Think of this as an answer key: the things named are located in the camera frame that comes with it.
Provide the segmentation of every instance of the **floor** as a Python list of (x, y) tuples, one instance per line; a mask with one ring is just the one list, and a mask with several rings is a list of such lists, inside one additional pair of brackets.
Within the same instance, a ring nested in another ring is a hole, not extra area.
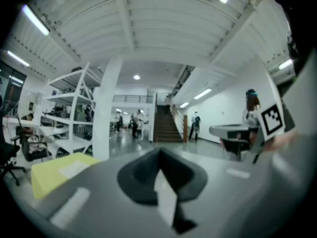
[[(178, 149), (187, 151), (193, 154), (204, 155), (211, 158), (218, 159), (228, 159), (235, 161), (235, 156), (230, 155), (223, 151), (221, 146), (210, 141), (199, 139), (197, 143), (189, 142), (187, 144), (183, 143), (153, 143), (151, 144), (147, 137), (144, 137), (144, 140), (133, 139), (131, 131), (122, 130), (121, 132), (111, 132), (109, 137), (109, 154), (110, 158), (123, 156), (125, 154), (134, 153), (136, 151), (146, 150), (148, 148), (154, 147), (166, 147), (168, 149)], [(242, 155), (242, 161), (245, 163), (252, 163), (254, 155), (251, 153), (244, 153)], [(6, 182), (11, 193), (16, 194), (17, 196), (23, 195), (23, 199), (27, 201), (32, 207), (36, 208), (39, 200), (35, 199), (32, 191), (31, 184), (31, 167), (33, 164), (41, 163), (41, 160), (36, 160), (31, 163), (27, 162), (22, 155), (22, 152), (19, 151), (17, 154), (17, 166), (25, 167), (27, 173), (23, 173), (20, 170), (14, 171), (14, 174), (19, 179), (20, 186), (15, 185), (15, 181), (10, 174), (5, 175), (4, 181)]]

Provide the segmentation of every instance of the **person's hair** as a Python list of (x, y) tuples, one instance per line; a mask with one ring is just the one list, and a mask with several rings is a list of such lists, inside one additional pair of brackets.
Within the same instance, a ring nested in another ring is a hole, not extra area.
[(254, 111), (254, 109), (257, 105), (261, 106), (258, 97), (256, 95), (252, 95), (252, 94), (248, 95), (247, 110)]

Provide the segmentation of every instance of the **office chair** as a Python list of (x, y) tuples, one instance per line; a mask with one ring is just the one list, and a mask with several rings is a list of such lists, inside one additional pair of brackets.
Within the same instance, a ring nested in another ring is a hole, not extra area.
[[(0, 109), (0, 123), (2, 125), (2, 120), (3, 120), (3, 111)], [(13, 165), (13, 163), (9, 163), (9, 160), (11, 157), (16, 157), (16, 153), (20, 150), (20, 147), (16, 145), (16, 141), (19, 139), (19, 136), (16, 136), (11, 139), (11, 141), (14, 142), (14, 145), (6, 143), (4, 139), (4, 134), (3, 134), (3, 128), (1, 128), (0, 131), (0, 170), (3, 170), (1, 173), (1, 179), (5, 176), (6, 173), (10, 173), (13, 178), (15, 179), (15, 184), (17, 186), (20, 185), (18, 179), (12, 172), (12, 170), (22, 170), (23, 172), (26, 172), (24, 167), (16, 167)]]
[[(21, 122), (20, 122), (20, 118), (18, 115), (16, 115), (18, 121), (19, 121), (19, 125), (20, 125), (20, 128), (21, 128), (21, 136), (22, 136), (22, 153), (24, 155), (24, 158), (28, 161), (28, 162), (31, 162), (31, 161), (34, 161), (34, 160), (37, 160), (37, 159), (42, 159), (42, 162), (43, 162), (43, 158), (44, 157), (48, 157), (49, 159), (50, 156), (52, 155), (49, 151), (48, 151), (48, 145), (46, 142), (28, 142), (25, 134), (24, 134), (24, 131), (23, 131), (23, 128), (22, 128), (22, 125), (21, 125)], [(33, 152), (33, 153), (29, 153), (30, 151), (30, 145), (40, 145), (40, 144), (43, 144), (45, 145), (45, 149), (42, 150), (42, 151), (37, 151), (37, 152)]]

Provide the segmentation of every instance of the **white shelving unit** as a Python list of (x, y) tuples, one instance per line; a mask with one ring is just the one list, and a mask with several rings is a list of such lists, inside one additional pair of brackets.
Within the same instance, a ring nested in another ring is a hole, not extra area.
[[(98, 77), (89, 69), (89, 63), (86, 64), (85, 68), (72, 72), (67, 75), (58, 77), (52, 81), (49, 81), (48, 85), (51, 85), (61, 91), (64, 91), (68, 88), (75, 89), (72, 93), (64, 93), (58, 95), (52, 95), (43, 100), (49, 100), (58, 104), (71, 106), (70, 117), (61, 118), (50, 115), (42, 114), (43, 117), (54, 120), (56, 122), (64, 123), (68, 125), (68, 139), (55, 139), (53, 142), (59, 147), (63, 148), (70, 154), (74, 153), (75, 150), (84, 148), (84, 151), (92, 144), (92, 141), (88, 141), (82, 138), (79, 138), (73, 134), (73, 126), (75, 124), (80, 125), (93, 125), (92, 122), (86, 121), (75, 121), (75, 110), (76, 105), (91, 105), (93, 111), (95, 111), (95, 102), (93, 101), (93, 96), (90, 87), (100, 86), (101, 81)], [(81, 95), (81, 90), (84, 89), (86, 96)], [(40, 126), (41, 131), (45, 136), (53, 135), (54, 127)]]

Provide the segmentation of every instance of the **staircase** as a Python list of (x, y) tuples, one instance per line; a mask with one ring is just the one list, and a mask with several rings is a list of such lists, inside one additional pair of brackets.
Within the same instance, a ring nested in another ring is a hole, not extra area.
[(165, 114), (164, 106), (158, 106), (154, 124), (154, 142), (182, 143), (170, 111)]

